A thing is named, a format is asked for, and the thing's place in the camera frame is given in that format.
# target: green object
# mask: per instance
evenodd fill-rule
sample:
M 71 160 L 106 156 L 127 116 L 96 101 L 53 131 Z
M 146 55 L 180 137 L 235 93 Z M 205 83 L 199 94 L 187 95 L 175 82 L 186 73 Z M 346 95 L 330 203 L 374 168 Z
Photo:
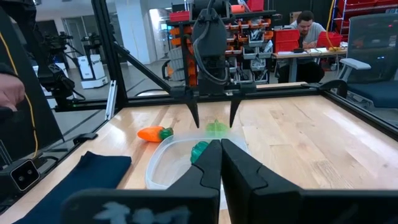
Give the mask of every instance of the green object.
M 172 128 L 165 128 L 160 131 L 159 137 L 163 141 L 164 139 L 167 139 L 168 137 L 172 136 L 174 134 L 174 131 Z
M 191 152 L 191 163 L 194 163 L 198 160 L 199 156 L 203 153 L 203 151 L 207 148 L 209 144 L 205 141 L 198 142 L 193 148 Z
M 206 126 L 206 134 L 213 138 L 222 138 L 228 132 L 229 127 L 216 119 L 214 123 L 208 123 Z

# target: orange carrot toy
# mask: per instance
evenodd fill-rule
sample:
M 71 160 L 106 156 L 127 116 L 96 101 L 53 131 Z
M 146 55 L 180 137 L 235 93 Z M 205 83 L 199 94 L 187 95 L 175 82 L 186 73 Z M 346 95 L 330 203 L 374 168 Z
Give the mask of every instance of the orange carrot toy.
M 153 126 L 139 130 L 137 136 L 143 140 L 150 142 L 161 142 L 169 136 L 173 135 L 172 128 L 163 128 L 161 126 Z

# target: dark blue towel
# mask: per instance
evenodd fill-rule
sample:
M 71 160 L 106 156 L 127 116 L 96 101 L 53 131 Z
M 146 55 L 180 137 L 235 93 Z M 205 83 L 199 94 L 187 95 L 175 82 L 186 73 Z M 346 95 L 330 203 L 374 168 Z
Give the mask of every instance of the dark blue towel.
M 127 172 L 131 158 L 99 156 L 87 152 L 76 167 L 16 224 L 60 223 L 61 204 L 72 194 L 91 188 L 115 189 Z

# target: wooden table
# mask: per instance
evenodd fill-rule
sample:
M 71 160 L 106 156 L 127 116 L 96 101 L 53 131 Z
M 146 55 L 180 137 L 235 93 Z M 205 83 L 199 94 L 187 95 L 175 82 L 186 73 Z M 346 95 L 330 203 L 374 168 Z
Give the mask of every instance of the wooden table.
M 229 102 L 200 103 L 200 124 L 229 121 Z M 78 163 L 86 151 L 131 156 L 119 189 L 144 189 L 147 163 L 158 144 L 137 138 L 143 127 L 196 130 L 185 105 L 124 108 L 88 141 L 0 216 L 22 218 Z M 244 100 L 232 132 L 242 136 L 254 158 L 305 189 L 398 189 L 398 142 L 322 96 Z M 228 211 L 220 223 L 230 223 Z
M 298 58 L 321 58 L 321 57 L 334 57 L 336 55 L 346 55 L 347 49 L 332 52 L 326 48 L 312 49 L 312 51 L 304 53 L 291 53 L 291 54 L 278 54 L 273 53 L 272 57 L 277 60 L 287 59 L 289 60 L 289 82 L 296 82 L 297 80 L 297 59 Z

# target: chair armrest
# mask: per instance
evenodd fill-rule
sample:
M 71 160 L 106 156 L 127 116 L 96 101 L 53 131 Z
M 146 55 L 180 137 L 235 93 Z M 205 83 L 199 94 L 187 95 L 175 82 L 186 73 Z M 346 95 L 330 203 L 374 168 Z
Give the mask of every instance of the chair armrest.
M 353 58 L 343 58 L 340 60 L 341 63 L 354 68 L 355 70 L 369 70 L 371 66 L 368 63 L 360 62 L 359 60 L 355 60 Z

